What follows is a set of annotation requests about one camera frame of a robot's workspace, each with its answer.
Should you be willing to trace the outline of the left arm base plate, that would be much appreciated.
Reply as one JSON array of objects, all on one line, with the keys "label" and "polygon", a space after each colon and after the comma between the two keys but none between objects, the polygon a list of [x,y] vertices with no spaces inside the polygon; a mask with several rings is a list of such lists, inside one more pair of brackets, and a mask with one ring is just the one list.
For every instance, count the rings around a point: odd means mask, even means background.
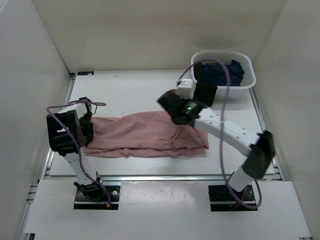
[{"label": "left arm base plate", "polygon": [[104,185],[105,189],[95,183],[84,187],[76,181],[73,183],[77,190],[75,193],[73,208],[75,210],[118,210],[121,185]]}]

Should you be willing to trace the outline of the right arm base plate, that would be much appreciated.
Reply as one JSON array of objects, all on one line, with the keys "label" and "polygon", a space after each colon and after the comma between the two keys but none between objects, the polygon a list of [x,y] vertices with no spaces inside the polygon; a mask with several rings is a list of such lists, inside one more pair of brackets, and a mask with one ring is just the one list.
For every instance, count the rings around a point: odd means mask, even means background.
[{"label": "right arm base plate", "polygon": [[235,194],[246,205],[253,207],[253,209],[244,207],[238,201],[236,201],[225,185],[209,185],[208,195],[210,201],[210,211],[243,212],[257,210],[257,202],[252,185],[248,184],[241,192],[235,192]]}]

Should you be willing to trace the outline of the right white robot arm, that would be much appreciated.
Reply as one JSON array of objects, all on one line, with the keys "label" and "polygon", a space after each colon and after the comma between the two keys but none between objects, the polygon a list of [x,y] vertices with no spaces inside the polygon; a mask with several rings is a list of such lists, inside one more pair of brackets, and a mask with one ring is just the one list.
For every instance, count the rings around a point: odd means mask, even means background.
[{"label": "right white robot arm", "polygon": [[275,157],[275,145],[271,132],[254,132],[221,119],[222,114],[211,109],[215,88],[194,84],[185,79],[175,90],[168,90],[157,100],[176,125],[190,126],[213,135],[221,143],[238,150],[246,160],[231,175],[224,193],[230,200],[238,199],[243,189],[253,180],[261,180]]}]

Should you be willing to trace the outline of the pink trousers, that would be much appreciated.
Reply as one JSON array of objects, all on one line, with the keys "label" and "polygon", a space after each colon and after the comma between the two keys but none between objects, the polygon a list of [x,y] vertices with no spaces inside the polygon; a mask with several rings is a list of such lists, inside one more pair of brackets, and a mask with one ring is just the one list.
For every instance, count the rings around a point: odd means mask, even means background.
[{"label": "pink trousers", "polygon": [[207,133],[174,124],[164,111],[138,112],[120,118],[94,117],[91,122],[93,141],[83,147],[87,156],[192,157],[210,147]]}]

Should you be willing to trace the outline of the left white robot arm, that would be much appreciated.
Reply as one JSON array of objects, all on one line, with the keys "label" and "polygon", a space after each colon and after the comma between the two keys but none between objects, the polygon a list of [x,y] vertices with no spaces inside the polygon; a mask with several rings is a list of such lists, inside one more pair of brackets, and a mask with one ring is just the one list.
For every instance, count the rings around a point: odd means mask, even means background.
[{"label": "left white robot arm", "polygon": [[94,139],[92,116],[96,113],[92,106],[106,106],[104,102],[93,102],[87,97],[71,101],[65,105],[46,108],[49,146],[71,166],[77,180],[76,188],[94,201],[106,195],[102,180],[87,160],[83,147]]}]

